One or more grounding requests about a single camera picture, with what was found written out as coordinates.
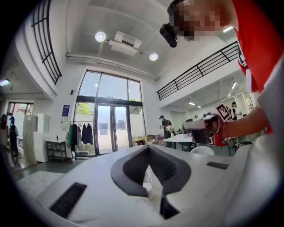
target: red shirt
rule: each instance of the red shirt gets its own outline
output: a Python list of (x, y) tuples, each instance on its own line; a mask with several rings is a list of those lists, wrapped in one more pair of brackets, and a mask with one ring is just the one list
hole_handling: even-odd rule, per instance
[(251, 91), (262, 92), (284, 50), (284, 42), (272, 21), (253, 0), (232, 0), (238, 18), (236, 32), (241, 48), (239, 63), (252, 74)]

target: blue sign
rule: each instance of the blue sign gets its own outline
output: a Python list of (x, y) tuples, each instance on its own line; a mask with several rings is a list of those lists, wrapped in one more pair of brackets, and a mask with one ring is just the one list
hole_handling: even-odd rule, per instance
[(63, 106), (63, 111), (62, 111), (62, 116), (63, 116), (63, 117), (68, 117), (69, 109), (70, 109), (70, 106), (69, 106), (69, 105), (64, 105), (64, 106)]

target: ceiling light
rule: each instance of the ceiling light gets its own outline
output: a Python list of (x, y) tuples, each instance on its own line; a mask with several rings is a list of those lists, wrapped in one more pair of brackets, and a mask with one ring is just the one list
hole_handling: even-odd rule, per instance
[(232, 86), (232, 90), (235, 88), (236, 85), (237, 85), (237, 82), (234, 82), (234, 84)]
[(151, 61), (156, 61), (158, 59), (158, 55), (156, 53), (150, 54), (150, 60)]
[(95, 39), (98, 41), (98, 42), (102, 42), (106, 39), (106, 34), (102, 31), (99, 31), (96, 35), (95, 35)]
[(228, 32), (228, 31), (230, 31), (232, 29), (233, 29), (233, 27), (228, 27), (228, 28), (224, 29), (223, 32), (225, 33), (225, 32)]
[(10, 84), (11, 82), (10, 81), (8, 81), (8, 80), (1, 80), (0, 81), (0, 86), (5, 86), (5, 85), (8, 85), (8, 84)]

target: black metal railing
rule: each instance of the black metal railing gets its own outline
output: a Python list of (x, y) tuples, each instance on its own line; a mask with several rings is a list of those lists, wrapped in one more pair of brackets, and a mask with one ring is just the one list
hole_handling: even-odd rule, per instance
[(185, 71), (183, 74), (179, 75), (173, 81), (162, 87), (159, 91), (157, 91), (159, 99), (162, 100), (168, 97), (169, 95), (177, 92), (181, 88), (184, 88), (185, 86), (193, 83), (194, 81), (216, 70), (217, 68), (233, 61), (237, 57), (238, 43), (236, 41), (205, 58), (195, 66)]
[(49, 76), (56, 85), (58, 78), (61, 77), (61, 72), (54, 56), (49, 32), (50, 4), (51, 0), (44, 0), (35, 8), (32, 17), (32, 28), (42, 64), (45, 65)]

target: air conditioner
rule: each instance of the air conditioner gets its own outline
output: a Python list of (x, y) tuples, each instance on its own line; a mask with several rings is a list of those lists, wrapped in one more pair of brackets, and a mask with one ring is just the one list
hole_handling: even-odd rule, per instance
[(141, 44), (142, 41), (121, 31), (116, 33), (114, 40), (109, 41), (109, 45), (111, 45), (111, 49), (113, 51), (117, 51), (132, 57), (138, 52)]

